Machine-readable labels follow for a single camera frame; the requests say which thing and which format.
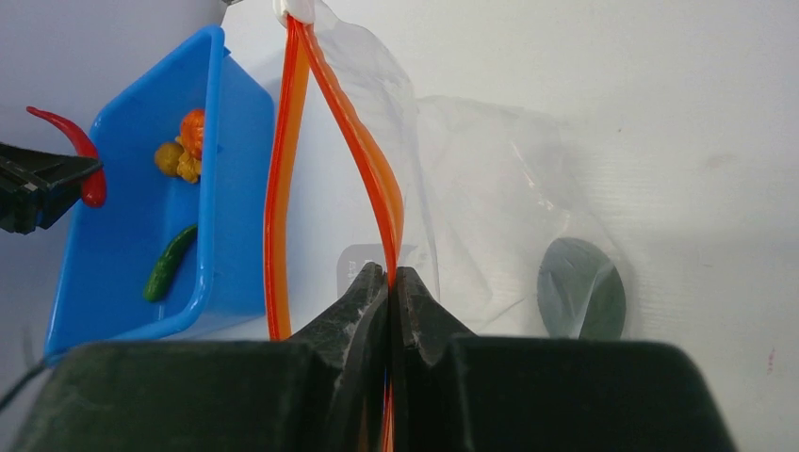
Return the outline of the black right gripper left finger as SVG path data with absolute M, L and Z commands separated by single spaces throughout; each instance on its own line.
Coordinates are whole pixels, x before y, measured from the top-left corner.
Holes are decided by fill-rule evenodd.
M 381 451 L 387 287 L 369 263 L 290 338 L 69 352 L 16 451 Z

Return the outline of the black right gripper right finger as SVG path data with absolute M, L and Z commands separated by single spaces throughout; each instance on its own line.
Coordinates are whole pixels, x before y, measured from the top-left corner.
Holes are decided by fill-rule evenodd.
M 391 290 L 397 451 L 731 451 L 697 366 L 652 342 L 479 336 L 417 272 Z

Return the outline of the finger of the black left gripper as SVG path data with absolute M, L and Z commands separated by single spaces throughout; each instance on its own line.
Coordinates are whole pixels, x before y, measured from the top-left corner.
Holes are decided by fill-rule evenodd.
M 102 163 L 77 155 L 1 145 L 1 229 L 48 229 L 78 201 L 81 184 Z

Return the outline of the red toy chili pepper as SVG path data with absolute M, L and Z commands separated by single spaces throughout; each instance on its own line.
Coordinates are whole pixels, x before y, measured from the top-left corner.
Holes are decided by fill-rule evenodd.
M 77 156 L 101 163 L 96 146 L 84 130 L 73 121 L 30 105 L 25 110 L 54 125 L 71 142 Z M 100 208 L 105 205 L 106 196 L 106 176 L 104 170 L 99 168 L 81 184 L 81 199 L 88 207 Z

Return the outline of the round brown fried ball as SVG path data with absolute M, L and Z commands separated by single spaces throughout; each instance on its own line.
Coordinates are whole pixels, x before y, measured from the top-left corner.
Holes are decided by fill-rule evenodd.
M 177 177 L 178 164 L 183 155 L 183 147 L 176 142 L 166 142 L 155 151 L 154 161 L 161 173 L 168 177 Z

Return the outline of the green toy avocado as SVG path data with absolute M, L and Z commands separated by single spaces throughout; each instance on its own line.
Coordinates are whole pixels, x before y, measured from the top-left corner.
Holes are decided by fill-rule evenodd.
M 626 323 L 625 288 L 611 258 L 596 245 L 561 237 L 546 249 L 537 303 L 548 336 L 618 340 Z

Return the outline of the orange toy pumpkin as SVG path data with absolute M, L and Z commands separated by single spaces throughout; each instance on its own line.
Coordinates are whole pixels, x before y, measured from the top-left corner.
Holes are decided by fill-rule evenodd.
M 204 110 L 189 111 L 182 119 L 179 129 L 179 143 L 196 160 L 203 158 L 204 148 Z

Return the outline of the yellow fried food piece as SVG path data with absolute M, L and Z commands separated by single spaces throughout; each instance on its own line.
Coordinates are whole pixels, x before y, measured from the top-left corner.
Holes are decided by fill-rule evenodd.
M 196 184 L 202 175 L 202 161 L 184 151 L 178 158 L 176 173 L 184 181 Z

